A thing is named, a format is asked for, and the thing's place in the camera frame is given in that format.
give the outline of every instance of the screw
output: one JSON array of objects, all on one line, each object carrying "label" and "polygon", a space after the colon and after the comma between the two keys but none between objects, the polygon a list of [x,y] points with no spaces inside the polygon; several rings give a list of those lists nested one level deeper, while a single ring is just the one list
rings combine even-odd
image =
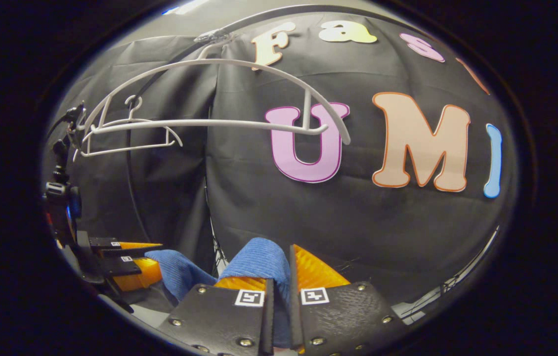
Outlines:
[{"label": "screw", "polygon": [[243,347],[251,347],[253,345],[253,342],[250,339],[241,339],[239,341],[239,344],[240,344],[240,346],[243,346]]},{"label": "screw", "polygon": [[313,338],[312,345],[322,345],[326,342],[325,338]]}]

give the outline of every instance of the letter m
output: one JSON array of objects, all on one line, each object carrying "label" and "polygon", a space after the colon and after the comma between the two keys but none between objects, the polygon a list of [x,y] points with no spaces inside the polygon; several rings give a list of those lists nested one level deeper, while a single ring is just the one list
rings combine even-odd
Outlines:
[{"label": "letter m", "polygon": [[379,92],[373,103],[385,113],[386,146],[382,169],[373,173],[373,183],[381,187],[404,187],[410,174],[404,170],[407,152],[413,163],[417,184],[428,183],[443,158],[443,168],[434,180],[440,191],[466,189],[466,160],[470,115],[454,105],[446,105],[434,133],[412,97],[398,92]]}]

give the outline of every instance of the blue towel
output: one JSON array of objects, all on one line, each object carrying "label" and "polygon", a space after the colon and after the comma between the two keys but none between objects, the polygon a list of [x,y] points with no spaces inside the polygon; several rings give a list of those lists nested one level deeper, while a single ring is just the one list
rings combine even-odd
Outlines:
[{"label": "blue towel", "polygon": [[[150,251],[145,253],[145,257],[158,261],[162,281],[178,302],[195,284],[213,286],[217,282],[217,279],[204,272],[180,252]],[[285,349],[290,347],[290,322],[287,312],[287,306],[290,305],[290,264],[283,250],[268,239],[256,237],[250,240],[224,269],[220,279],[225,277],[274,279],[281,300],[277,298],[274,300],[273,345]]]}]

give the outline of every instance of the white hanger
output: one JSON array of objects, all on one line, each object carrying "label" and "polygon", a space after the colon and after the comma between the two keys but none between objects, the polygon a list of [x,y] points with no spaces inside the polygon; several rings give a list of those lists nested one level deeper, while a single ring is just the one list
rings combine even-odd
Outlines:
[{"label": "white hanger", "polygon": [[[349,137],[349,132],[345,127],[342,119],[336,113],[336,111],[331,107],[329,102],[320,95],[314,88],[309,86],[307,83],[302,81],[299,78],[296,78],[292,74],[288,74],[283,72],[282,70],[278,70],[276,68],[268,67],[265,65],[259,65],[256,63],[252,63],[249,61],[240,61],[237,59],[222,59],[222,58],[212,58],[207,59],[207,55],[209,54],[209,50],[221,47],[225,43],[232,40],[232,36],[228,39],[221,41],[219,43],[214,43],[205,47],[202,52],[200,52],[200,56],[198,59],[191,59],[188,61],[180,61],[178,63],[172,63],[168,65],[164,65],[158,68],[154,68],[152,70],[148,70],[143,74],[139,74],[136,77],[129,79],[125,83],[118,86],[116,89],[112,90],[95,108],[92,110],[90,115],[85,120],[85,123],[81,124],[83,119],[81,119],[76,127],[76,130],[83,131],[83,139],[81,142],[81,146],[79,149],[75,151],[75,155],[73,156],[73,160],[76,158],[77,153],[81,153],[82,156],[95,156],[95,155],[103,155],[105,153],[114,153],[114,152],[122,152],[122,151],[130,151],[134,149],[143,149],[143,148],[155,148],[155,147],[164,147],[164,146],[171,146],[175,144],[175,140],[170,140],[170,133],[174,135],[177,142],[179,142],[180,146],[182,146],[182,140],[180,137],[173,131],[172,127],[177,126],[223,126],[223,127],[230,127],[230,128],[251,128],[251,129],[265,129],[265,130],[280,130],[280,131],[288,131],[290,133],[298,133],[298,134],[305,134],[305,135],[318,135],[321,134],[324,130],[328,128],[326,124],[321,125],[317,129],[310,129],[310,107],[312,96],[320,103],[322,106],[327,110],[331,118],[334,120],[338,131],[340,132],[340,136],[343,140],[344,144],[349,144],[351,142],[351,138]],[[158,72],[162,72],[164,70],[168,70],[171,68],[177,67],[186,67],[191,65],[207,65],[207,64],[229,64],[229,65],[238,65],[240,67],[249,67],[249,68],[258,68],[261,70],[265,70],[266,72],[270,72],[272,74],[278,75],[279,77],[285,78],[288,81],[291,81],[294,84],[297,84],[299,87],[303,88],[304,93],[304,105],[303,105],[303,126],[296,127],[296,126],[288,126],[288,125],[280,125],[280,124],[271,124],[269,122],[252,122],[252,121],[241,121],[241,120],[210,120],[210,119],[184,119],[184,120],[149,120],[149,119],[135,119],[134,112],[141,107],[143,103],[142,97],[138,97],[138,104],[129,111],[129,115],[127,119],[119,119],[114,120],[108,123],[105,123],[105,118],[107,115],[107,110],[109,109],[109,104],[112,101],[112,97],[117,94],[119,91],[123,90],[123,88],[129,86],[140,79],[148,77],[150,75],[154,75]],[[128,97],[125,100],[125,104],[128,104],[130,100],[134,99],[135,95]],[[101,113],[101,118],[98,122],[98,126],[94,126],[92,122],[96,119],[98,113]],[[134,147],[125,147],[125,148],[117,148],[117,149],[107,149],[104,151],[96,151],[92,152],[90,150],[90,140],[94,135],[103,134],[103,133],[112,133],[115,131],[123,131],[123,130],[132,130],[132,129],[145,129],[145,128],[164,128],[166,129],[166,136],[165,142],[161,144],[149,144],[143,146],[134,146]]]}]

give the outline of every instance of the white wire hanger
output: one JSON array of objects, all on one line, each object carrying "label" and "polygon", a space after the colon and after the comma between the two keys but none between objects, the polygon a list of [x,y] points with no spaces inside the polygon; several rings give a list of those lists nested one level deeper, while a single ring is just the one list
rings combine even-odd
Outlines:
[{"label": "white wire hanger", "polygon": [[[85,122],[83,119],[85,115],[82,115],[82,118],[78,121],[75,131],[82,131],[82,134],[79,136],[83,139],[81,142],[78,142],[78,149],[75,151],[75,155],[73,156],[73,160],[75,160],[77,153],[80,153],[82,156],[96,156],[96,155],[103,155],[106,153],[115,153],[115,152],[122,152],[122,151],[130,151],[135,149],[145,149],[145,148],[155,148],[155,147],[165,147],[171,146],[175,144],[177,141],[180,146],[182,146],[182,140],[180,137],[173,131],[171,128],[174,127],[182,127],[182,126],[222,126],[222,127],[230,127],[230,128],[249,128],[249,129],[265,129],[265,130],[280,130],[280,131],[288,131],[290,133],[297,133],[297,134],[305,134],[305,135],[319,135],[324,132],[328,128],[328,125],[323,124],[319,128],[311,129],[310,128],[310,108],[312,97],[316,99],[329,113],[331,118],[334,120],[334,124],[338,128],[340,136],[344,144],[349,144],[351,142],[351,138],[349,137],[349,132],[347,131],[346,126],[344,125],[340,116],[336,113],[336,111],[332,108],[329,102],[318,93],[314,88],[309,86],[307,83],[302,81],[299,78],[296,78],[292,74],[288,74],[283,72],[282,70],[278,70],[276,68],[268,67],[265,65],[256,64],[249,61],[241,61],[238,59],[223,59],[223,58],[206,58],[209,54],[209,50],[214,49],[216,47],[220,47],[225,43],[228,43],[232,40],[232,36],[229,36],[224,41],[219,43],[213,43],[205,47],[202,52],[200,52],[200,56],[198,59],[191,59],[187,61],[180,61],[178,63],[172,63],[168,65],[164,65],[158,68],[154,68],[152,70],[148,70],[142,74],[137,75],[136,77],[129,79],[125,83],[118,86],[116,89],[112,90],[104,99],[92,110],[90,115],[87,116]],[[137,101],[138,104],[130,109],[127,119],[118,119],[111,122],[105,122],[107,110],[109,109],[109,105],[112,101],[112,97],[117,94],[119,91],[123,90],[123,88],[129,86],[140,79],[148,77],[150,75],[154,75],[158,72],[162,72],[164,70],[168,70],[171,68],[178,68],[178,67],[186,67],[191,65],[208,65],[208,64],[229,64],[229,65],[237,65],[240,67],[249,67],[249,68],[258,68],[260,70],[265,70],[266,72],[270,72],[272,74],[278,75],[288,81],[297,84],[297,86],[304,89],[304,104],[303,104],[303,125],[302,126],[288,126],[288,125],[281,125],[281,124],[272,124],[269,122],[252,122],[252,121],[244,121],[244,120],[212,120],[212,119],[181,119],[181,120],[150,120],[150,119],[137,119],[134,117],[134,113],[138,110],[141,105],[143,104],[142,97],[138,97]],[[130,100],[135,99],[135,95],[131,95],[125,100],[125,104],[128,104]],[[100,120],[98,122],[98,126],[92,124],[96,119],[98,113],[101,113]],[[125,130],[132,130],[132,129],[146,129],[146,128],[164,128],[166,129],[165,135],[165,142],[160,144],[148,144],[143,146],[132,146],[132,147],[125,147],[125,148],[116,148],[116,149],[106,149],[103,151],[91,151],[90,143],[91,138],[94,135],[104,134],[104,133],[112,133],[116,131],[125,131]]]}]

